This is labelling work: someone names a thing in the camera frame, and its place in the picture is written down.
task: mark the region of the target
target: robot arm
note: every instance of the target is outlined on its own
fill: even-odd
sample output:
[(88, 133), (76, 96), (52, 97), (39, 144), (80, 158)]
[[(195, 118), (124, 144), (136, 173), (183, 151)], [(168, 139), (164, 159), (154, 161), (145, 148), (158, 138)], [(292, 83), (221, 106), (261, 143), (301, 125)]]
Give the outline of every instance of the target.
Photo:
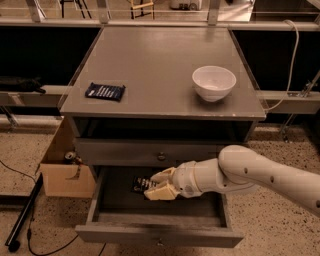
[(205, 192), (246, 193), (269, 188), (320, 217), (320, 175), (282, 165), (242, 146), (227, 146), (218, 159), (187, 162), (151, 177), (150, 200), (174, 200)]

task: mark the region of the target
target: drawer handle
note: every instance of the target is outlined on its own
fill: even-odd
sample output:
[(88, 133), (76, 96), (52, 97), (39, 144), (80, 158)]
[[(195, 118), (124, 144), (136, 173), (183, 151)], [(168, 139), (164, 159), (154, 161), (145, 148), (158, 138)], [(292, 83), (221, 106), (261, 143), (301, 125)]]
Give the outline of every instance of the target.
[(158, 154), (158, 160), (159, 161), (164, 161), (166, 160), (166, 155), (163, 152), (159, 152)]
[(158, 241), (157, 245), (158, 246), (164, 246), (164, 244), (162, 243), (162, 239), (161, 238), (159, 238), (159, 241)]

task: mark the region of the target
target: cardboard box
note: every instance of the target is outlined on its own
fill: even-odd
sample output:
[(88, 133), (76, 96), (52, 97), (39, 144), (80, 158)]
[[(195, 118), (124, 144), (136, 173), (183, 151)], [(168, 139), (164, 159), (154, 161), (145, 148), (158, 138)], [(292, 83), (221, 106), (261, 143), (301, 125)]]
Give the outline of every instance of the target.
[(63, 120), (40, 164), (46, 196), (91, 198), (96, 182), (86, 165), (68, 164), (64, 158), (74, 151), (74, 135)]

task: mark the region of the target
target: speckled floor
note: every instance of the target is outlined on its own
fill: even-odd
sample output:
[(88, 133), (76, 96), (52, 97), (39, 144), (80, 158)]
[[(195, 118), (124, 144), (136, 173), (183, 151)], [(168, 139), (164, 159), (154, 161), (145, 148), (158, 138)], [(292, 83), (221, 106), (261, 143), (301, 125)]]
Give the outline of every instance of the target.
[[(29, 175), (34, 175), (56, 128), (55, 122), (53, 126), (35, 123), (25, 123), (7, 133), (9, 125), (0, 116), (0, 160)], [(283, 142), (277, 127), (264, 126), (256, 128), (248, 145), (272, 160), (320, 174), (319, 152), (312, 136), (301, 127), (293, 127), (289, 139), (293, 142)], [(2, 194), (28, 194), (32, 186), (31, 179), (0, 166)], [(265, 188), (247, 195), (228, 195), (227, 199), (232, 227), (245, 236), (234, 249), (107, 244), (102, 255), (320, 255), (317, 217)], [(89, 204), (89, 199), (46, 197), (42, 189), (31, 225), (32, 249), (38, 254), (48, 253), (70, 241), (76, 235), (75, 225), (85, 223)], [(14, 255), (4, 244), (18, 214), (0, 209), (0, 255)], [(28, 223), (18, 238), (21, 246), (17, 255), (31, 255), (26, 239)], [(77, 238), (55, 255), (99, 255), (102, 247), (103, 244), (85, 243)]]

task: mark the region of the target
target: white bowl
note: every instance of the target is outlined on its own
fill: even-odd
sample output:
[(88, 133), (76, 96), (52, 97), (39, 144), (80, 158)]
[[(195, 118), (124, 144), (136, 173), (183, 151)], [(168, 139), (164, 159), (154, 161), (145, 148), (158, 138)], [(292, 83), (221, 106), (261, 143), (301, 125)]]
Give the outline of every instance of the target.
[(235, 86), (237, 79), (228, 69), (204, 66), (192, 74), (195, 91), (206, 101), (214, 102), (226, 97)]

